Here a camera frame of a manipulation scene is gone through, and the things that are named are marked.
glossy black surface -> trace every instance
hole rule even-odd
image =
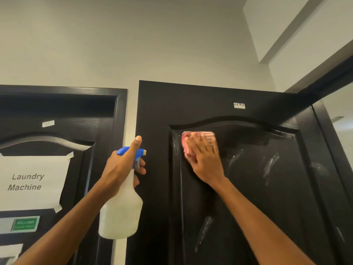
[[[57,214],[53,209],[0,212],[0,217],[41,216],[36,232],[0,235],[0,245],[23,243],[23,251],[28,249],[91,189],[111,151],[122,146],[126,98],[124,89],[0,86],[0,153],[62,156],[74,152],[60,197],[63,209]],[[42,122],[49,120],[55,120],[55,125],[42,128]],[[63,138],[88,149],[26,141],[42,136]],[[21,143],[2,147],[19,139]],[[98,221],[94,220],[69,264],[110,264],[113,242],[99,237]]]
[[[126,264],[257,263],[226,207],[183,158],[184,130],[216,133],[231,181],[317,265],[351,264],[352,243],[342,243],[352,236],[348,198],[312,109],[286,110],[296,98],[140,81],[136,134],[148,151],[148,177],[136,188],[144,205],[139,229],[128,238]],[[234,102],[246,109],[235,109]],[[331,190],[315,163],[327,168]]]

white spray bottle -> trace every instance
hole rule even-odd
[[[129,147],[117,151],[123,155]],[[135,155],[133,169],[139,168],[140,157],[146,155],[146,150],[138,149]],[[142,209],[142,199],[133,188],[133,170],[121,184],[119,192],[102,207],[99,214],[100,236],[107,239],[122,239],[137,231]]]

